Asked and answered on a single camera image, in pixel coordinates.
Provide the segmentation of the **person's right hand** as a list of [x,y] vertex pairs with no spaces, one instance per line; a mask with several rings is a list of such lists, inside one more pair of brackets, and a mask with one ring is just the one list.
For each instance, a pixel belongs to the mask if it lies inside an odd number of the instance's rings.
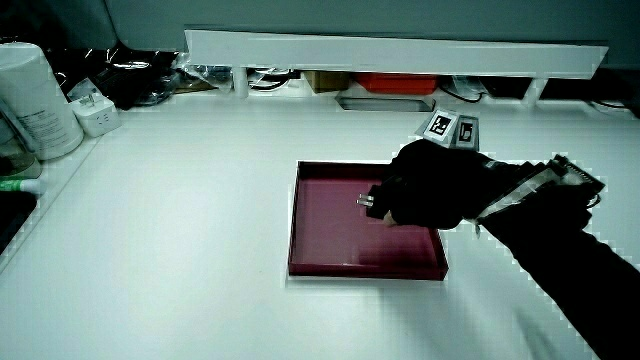
[[388,223],[451,229],[486,207],[490,158],[479,152],[479,119],[437,109],[368,193],[367,214]]

